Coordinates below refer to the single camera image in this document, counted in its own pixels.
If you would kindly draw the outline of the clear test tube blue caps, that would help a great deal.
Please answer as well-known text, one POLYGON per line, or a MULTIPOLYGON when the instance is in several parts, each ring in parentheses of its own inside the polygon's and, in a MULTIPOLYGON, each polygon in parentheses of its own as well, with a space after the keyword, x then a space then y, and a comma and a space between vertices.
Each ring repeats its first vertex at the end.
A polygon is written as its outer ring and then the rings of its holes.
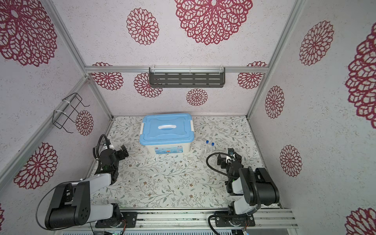
POLYGON ((214 151, 214 145, 215 145, 215 143, 213 142, 213 143, 211 143, 211 151, 210 151, 210 154, 213 154, 213 151, 214 151))

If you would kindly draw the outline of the white plastic storage bin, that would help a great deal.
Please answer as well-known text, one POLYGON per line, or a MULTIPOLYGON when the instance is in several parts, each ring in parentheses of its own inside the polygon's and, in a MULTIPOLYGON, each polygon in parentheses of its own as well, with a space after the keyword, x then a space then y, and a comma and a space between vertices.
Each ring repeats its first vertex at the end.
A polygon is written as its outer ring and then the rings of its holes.
POLYGON ((172 145, 156 145, 156 146, 145 146, 148 148, 149 152, 153 155, 160 154, 172 154, 172 153, 187 153, 190 150, 191 143, 185 144, 172 144, 172 145))

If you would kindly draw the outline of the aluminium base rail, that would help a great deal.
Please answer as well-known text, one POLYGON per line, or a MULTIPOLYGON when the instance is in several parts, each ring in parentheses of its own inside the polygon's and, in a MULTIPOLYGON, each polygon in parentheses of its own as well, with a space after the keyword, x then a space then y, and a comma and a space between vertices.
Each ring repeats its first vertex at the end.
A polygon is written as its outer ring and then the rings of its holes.
MULTIPOLYGON (((139 209, 123 210, 124 213, 136 212, 136 217, 127 219, 126 231, 137 230, 209 230, 208 217, 215 212, 226 213, 225 208, 214 209, 139 209)), ((211 219, 216 230, 251 229, 298 229, 298 222, 291 209, 262 208, 247 222, 225 222, 216 216, 211 219)))

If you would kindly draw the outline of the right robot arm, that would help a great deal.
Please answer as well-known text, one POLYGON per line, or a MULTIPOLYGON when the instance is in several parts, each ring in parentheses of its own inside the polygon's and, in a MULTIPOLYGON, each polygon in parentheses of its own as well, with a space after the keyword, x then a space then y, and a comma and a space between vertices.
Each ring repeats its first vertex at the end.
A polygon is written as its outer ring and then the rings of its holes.
POLYGON ((233 149, 228 153, 216 152, 206 158, 209 169, 228 178, 225 182, 227 193, 239 196, 236 201, 228 205, 227 212, 215 212, 208 217, 208 225, 215 235, 219 232, 211 224, 216 220, 216 226, 248 227, 255 226, 254 214, 262 205, 269 206, 280 201, 277 186, 263 167, 253 170, 242 164, 242 156, 233 149))

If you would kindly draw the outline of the blue plastic bin lid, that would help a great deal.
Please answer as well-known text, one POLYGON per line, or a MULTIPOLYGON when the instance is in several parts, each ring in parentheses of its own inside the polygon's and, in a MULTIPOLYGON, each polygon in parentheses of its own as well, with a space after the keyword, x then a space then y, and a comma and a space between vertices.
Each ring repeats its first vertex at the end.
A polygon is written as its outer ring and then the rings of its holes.
POLYGON ((191 143, 194 140, 190 114, 148 115, 143 118, 140 144, 143 146, 191 143))

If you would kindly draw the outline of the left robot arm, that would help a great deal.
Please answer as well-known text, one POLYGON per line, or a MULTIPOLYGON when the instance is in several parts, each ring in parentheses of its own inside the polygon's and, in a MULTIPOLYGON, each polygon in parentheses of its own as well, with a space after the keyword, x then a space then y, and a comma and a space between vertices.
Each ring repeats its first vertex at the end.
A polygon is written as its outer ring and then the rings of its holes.
POLYGON ((64 230, 94 222, 97 228, 126 227, 127 221, 117 203, 93 205, 91 195, 113 185, 118 179, 119 164, 129 156, 125 145, 117 150, 102 134, 93 148, 98 162, 94 176, 79 181, 63 182, 55 186, 44 224, 48 231, 64 230))

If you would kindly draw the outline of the grey wall shelf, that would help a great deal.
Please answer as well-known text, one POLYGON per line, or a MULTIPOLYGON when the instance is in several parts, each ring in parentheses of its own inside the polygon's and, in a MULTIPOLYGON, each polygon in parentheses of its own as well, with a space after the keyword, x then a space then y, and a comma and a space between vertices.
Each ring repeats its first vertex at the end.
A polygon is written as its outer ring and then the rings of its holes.
POLYGON ((225 68, 213 70, 149 68, 149 84, 152 88, 222 88, 225 85, 225 68))

